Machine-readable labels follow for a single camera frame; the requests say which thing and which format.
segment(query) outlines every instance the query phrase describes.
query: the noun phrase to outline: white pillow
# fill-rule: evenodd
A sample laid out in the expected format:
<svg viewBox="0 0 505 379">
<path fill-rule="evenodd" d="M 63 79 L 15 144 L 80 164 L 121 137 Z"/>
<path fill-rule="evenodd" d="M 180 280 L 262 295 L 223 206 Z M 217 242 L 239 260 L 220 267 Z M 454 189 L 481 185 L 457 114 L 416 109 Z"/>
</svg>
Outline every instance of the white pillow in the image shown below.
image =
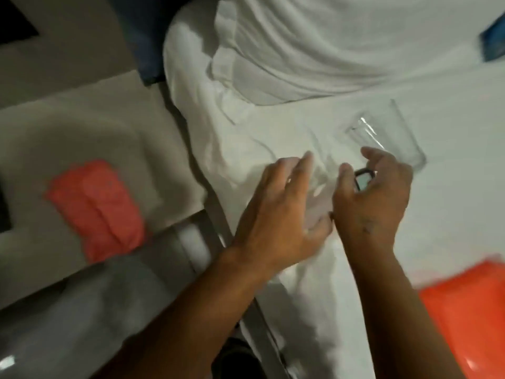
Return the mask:
<svg viewBox="0 0 505 379">
<path fill-rule="evenodd" d="M 505 0 L 220 0 L 214 77 L 268 105 L 407 74 L 478 36 Z"/>
</svg>

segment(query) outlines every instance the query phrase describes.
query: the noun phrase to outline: red package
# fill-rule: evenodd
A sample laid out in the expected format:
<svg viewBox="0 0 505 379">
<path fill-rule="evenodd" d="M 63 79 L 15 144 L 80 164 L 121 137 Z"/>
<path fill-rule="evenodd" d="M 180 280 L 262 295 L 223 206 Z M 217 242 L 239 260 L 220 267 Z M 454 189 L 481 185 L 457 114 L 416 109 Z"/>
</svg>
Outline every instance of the red package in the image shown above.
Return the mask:
<svg viewBox="0 0 505 379">
<path fill-rule="evenodd" d="M 485 261 L 420 296 L 467 378 L 505 377 L 505 264 Z"/>
<path fill-rule="evenodd" d="M 46 194 L 83 238 L 86 258 L 128 254 L 145 239 L 144 222 L 128 190 L 105 161 L 91 161 L 55 178 Z"/>
</svg>

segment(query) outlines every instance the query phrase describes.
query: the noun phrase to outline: forearm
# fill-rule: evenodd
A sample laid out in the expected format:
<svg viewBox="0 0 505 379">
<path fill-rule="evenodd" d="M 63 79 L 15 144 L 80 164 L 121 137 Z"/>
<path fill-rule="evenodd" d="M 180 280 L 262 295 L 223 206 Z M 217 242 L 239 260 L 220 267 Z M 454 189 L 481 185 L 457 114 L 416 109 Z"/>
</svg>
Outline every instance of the forearm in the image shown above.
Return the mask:
<svg viewBox="0 0 505 379">
<path fill-rule="evenodd" d="M 361 243 L 348 247 L 346 253 L 379 375 L 464 378 L 392 250 Z"/>
<path fill-rule="evenodd" d="M 153 344 L 127 378 L 201 379 L 268 276 L 225 250 L 163 315 Z"/>
</svg>

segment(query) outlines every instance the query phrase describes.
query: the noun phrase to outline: bed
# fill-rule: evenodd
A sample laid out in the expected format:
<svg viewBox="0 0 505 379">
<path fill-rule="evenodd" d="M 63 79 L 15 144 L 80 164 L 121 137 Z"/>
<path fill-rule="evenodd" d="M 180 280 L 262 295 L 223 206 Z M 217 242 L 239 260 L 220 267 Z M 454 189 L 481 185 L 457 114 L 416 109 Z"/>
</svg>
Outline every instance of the bed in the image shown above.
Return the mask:
<svg viewBox="0 0 505 379">
<path fill-rule="evenodd" d="M 504 61 L 482 63 L 471 42 L 396 83 L 257 107 L 209 76 L 216 2 L 196 0 L 180 11 L 166 36 L 164 66 L 194 156 L 232 231 L 263 167 L 275 159 L 312 150 L 313 187 L 333 184 L 341 162 L 362 166 L 343 129 L 359 110 L 393 98 L 428 159 L 395 245 L 411 282 L 420 287 L 505 255 Z M 374 377 L 357 289 L 335 231 L 319 255 L 283 271 L 257 300 L 298 377 Z"/>
</svg>

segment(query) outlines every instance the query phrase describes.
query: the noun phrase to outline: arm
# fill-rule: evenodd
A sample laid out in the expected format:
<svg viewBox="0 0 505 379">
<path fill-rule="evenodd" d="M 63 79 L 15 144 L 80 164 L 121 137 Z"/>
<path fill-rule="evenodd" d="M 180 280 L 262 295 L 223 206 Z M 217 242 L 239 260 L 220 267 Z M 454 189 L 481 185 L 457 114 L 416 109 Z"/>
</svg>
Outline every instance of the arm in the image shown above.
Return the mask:
<svg viewBox="0 0 505 379">
<path fill-rule="evenodd" d="M 265 169 L 231 247 L 155 321 L 153 340 L 129 363 L 128 373 L 112 377 L 202 379 L 210 372 L 256 291 L 315 254 L 331 233 L 330 216 L 308 233 L 303 229 L 311 171 L 310 153 Z"/>
<path fill-rule="evenodd" d="M 393 253 L 408 204 L 412 169 L 385 152 L 363 148 L 377 176 L 354 191 L 343 164 L 333 197 L 334 219 L 355 276 L 370 351 L 379 378 L 464 379 Z"/>
</svg>

